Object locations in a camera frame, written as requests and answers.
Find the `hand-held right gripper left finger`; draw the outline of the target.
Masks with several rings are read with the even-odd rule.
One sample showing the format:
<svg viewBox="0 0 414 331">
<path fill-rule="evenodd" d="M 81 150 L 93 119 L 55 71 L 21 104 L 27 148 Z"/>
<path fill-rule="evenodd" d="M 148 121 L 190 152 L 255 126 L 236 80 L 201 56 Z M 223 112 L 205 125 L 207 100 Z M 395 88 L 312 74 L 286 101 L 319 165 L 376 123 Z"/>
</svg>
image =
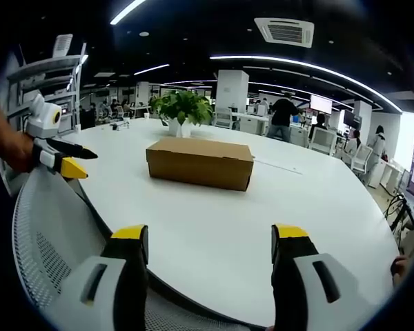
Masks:
<svg viewBox="0 0 414 331">
<path fill-rule="evenodd" d="M 122 228 L 73 270 L 45 316 L 56 330 L 145 330 L 148 227 Z"/>
</svg>

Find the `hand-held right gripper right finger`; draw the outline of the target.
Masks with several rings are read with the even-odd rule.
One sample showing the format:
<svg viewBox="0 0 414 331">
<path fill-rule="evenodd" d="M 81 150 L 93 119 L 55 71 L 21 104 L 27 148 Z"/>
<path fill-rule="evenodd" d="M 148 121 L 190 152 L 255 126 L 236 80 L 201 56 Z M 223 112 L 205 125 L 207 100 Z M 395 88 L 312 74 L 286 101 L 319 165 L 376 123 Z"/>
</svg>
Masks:
<svg viewBox="0 0 414 331">
<path fill-rule="evenodd" d="M 318 252 L 308 233 L 274 224 L 271 285 L 274 330 L 360 330 L 375 307 L 338 260 Z"/>
</svg>

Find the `person's left hand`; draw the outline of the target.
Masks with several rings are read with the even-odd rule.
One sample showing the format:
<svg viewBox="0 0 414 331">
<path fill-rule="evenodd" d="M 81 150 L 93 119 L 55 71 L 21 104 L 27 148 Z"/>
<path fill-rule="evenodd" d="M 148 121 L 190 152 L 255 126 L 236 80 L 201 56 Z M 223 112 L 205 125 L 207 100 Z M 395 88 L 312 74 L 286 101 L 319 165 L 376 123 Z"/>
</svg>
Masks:
<svg viewBox="0 0 414 331">
<path fill-rule="evenodd" d="M 31 172 L 35 166 L 34 139 L 13 129 L 0 131 L 0 158 L 17 172 Z"/>
</svg>

